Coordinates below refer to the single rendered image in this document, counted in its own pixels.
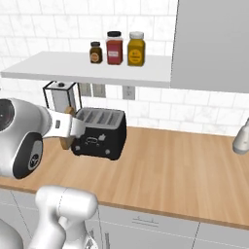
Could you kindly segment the brown wooden board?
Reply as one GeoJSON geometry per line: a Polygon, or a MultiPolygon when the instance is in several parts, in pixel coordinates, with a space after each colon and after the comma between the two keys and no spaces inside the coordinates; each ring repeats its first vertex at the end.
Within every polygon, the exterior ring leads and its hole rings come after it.
{"type": "MultiPolygon", "coordinates": [[[[73,107],[68,106],[65,109],[65,114],[70,114],[72,116],[75,116],[75,110],[73,107]]],[[[62,147],[63,150],[69,150],[71,147],[71,144],[73,143],[74,138],[73,137],[69,137],[69,138],[63,138],[60,137],[59,141],[60,141],[60,145],[62,147]]]]}

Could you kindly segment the grey wall cupboard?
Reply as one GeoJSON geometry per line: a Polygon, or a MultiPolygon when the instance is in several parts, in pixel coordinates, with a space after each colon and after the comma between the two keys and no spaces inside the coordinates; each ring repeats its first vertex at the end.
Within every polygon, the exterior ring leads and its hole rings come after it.
{"type": "Polygon", "coordinates": [[[249,93],[249,0],[179,0],[171,86],[249,93]]]}

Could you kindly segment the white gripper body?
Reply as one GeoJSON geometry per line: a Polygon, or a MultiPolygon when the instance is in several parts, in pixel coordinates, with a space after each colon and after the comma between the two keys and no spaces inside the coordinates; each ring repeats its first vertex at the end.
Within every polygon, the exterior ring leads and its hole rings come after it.
{"type": "Polygon", "coordinates": [[[73,118],[71,122],[70,135],[74,137],[81,137],[85,134],[86,125],[82,120],[73,118]]]}

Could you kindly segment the grey cupboard front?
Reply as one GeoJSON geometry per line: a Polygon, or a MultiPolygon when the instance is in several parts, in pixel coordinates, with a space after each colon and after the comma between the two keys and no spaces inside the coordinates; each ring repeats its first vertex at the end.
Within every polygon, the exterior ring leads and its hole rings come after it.
{"type": "Polygon", "coordinates": [[[35,195],[0,189],[0,219],[18,231],[27,248],[39,221],[35,195]]]}

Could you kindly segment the black four-slot toaster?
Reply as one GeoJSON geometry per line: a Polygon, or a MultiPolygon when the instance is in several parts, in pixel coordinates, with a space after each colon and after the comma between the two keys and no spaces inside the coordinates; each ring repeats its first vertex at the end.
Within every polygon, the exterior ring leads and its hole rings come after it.
{"type": "Polygon", "coordinates": [[[123,110],[85,107],[76,118],[86,125],[85,133],[75,138],[71,151],[76,156],[117,160],[126,141],[126,118],[123,110]]]}

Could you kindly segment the grey double switch plate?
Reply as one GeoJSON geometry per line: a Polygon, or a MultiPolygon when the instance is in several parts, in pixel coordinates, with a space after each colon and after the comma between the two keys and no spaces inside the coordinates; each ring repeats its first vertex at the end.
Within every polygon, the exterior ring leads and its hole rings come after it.
{"type": "Polygon", "coordinates": [[[104,85],[80,83],[81,96],[92,96],[92,97],[106,97],[106,91],[104,85]]]}

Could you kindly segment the plain grey drawer front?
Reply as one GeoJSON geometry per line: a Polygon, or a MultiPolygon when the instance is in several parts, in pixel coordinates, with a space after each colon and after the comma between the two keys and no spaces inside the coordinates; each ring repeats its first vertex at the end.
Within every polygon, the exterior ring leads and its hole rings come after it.
{"type": "Polygon", "coordinates": [[[217,246],[231,246],[237,249],[249,249],[249,231],[201,223],[196,239],[217,246]]]}

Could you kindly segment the white wall shelf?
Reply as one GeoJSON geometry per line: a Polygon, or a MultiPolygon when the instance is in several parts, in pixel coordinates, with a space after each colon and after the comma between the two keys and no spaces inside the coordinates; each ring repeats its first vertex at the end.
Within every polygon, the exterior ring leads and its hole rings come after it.
{"type": "Polygon", "coordinates": [[[133,87],[170,87],[171,57],[147,55],[142,67],[109,65],[106,55],[100,64],[87,53],[40,52],[1,72],[2,78],[78,82],[133,87]]]}

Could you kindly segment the grey cupboard door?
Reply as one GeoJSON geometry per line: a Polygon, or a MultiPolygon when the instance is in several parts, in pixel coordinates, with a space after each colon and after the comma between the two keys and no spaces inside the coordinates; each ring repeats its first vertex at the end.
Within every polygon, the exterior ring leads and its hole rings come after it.
{"type": "Polygon", "coordinates": [[[86,226],[99,249],[106,249],[105,232],[109,232],[110,249],[193,249],[194,240],[190,237],[96,220],[87,221],[86,226]]]}

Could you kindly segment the red jar with black lid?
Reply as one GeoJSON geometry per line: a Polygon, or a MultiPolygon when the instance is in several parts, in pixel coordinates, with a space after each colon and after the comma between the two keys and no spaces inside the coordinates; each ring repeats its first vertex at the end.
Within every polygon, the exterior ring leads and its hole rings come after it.
{"type": "Polygon", "coordinates": [[[106,40],[107,62],[120,65],[123,62],[123,38],[121,31],[108,31],[106,40]]]}

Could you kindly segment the white wall outlet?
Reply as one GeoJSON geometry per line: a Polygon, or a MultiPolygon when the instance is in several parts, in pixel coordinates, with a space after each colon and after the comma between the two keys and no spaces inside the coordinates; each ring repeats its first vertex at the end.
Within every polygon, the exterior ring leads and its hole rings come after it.
{"type": "Polygon", "coordinates": [[[135,87],[123,86],[123,99],[134,100],[135,99],[135,87]]]}

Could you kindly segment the yellow jar with white lid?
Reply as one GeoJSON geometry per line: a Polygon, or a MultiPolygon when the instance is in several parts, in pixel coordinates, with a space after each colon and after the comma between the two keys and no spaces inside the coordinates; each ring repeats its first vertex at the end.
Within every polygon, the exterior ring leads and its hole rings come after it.
{"type": "Polygon", "coordinates": [[[127,45],[127,64],[129,66],[142,66],[145,62],[144,33],[131,31],[127,45]]]}

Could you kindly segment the small brown spice jar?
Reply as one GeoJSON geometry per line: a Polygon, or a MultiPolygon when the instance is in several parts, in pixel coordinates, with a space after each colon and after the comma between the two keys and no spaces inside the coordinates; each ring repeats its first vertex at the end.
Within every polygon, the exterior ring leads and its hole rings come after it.
{"type": "Polygon", "coordinates": [[[91,42],[91,48],[89,51],[89,58],[91,63],[101,63],[102,62],[102,49],[100,48],[99,42],[91,42]]]}

